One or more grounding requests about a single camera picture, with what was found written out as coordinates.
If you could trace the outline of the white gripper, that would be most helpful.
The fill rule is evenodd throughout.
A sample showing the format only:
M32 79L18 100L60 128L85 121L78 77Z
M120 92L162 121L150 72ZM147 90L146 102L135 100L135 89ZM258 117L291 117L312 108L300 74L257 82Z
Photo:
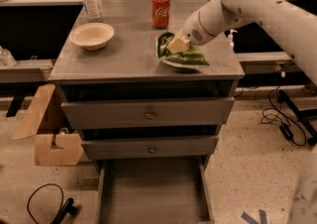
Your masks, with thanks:
M166 48L172 53L182 53L190 48L190 43L202 46L217 37L218 23L214 14L197 11L185 22L181 34L174 36Z

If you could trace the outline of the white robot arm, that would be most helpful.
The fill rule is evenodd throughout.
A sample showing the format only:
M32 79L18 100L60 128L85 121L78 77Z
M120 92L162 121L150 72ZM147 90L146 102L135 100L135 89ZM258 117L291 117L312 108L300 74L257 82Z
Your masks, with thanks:
M250 22L283 48L310 80L317 81L317 17L285 0L210 0L186 20L174 40L185 51Z

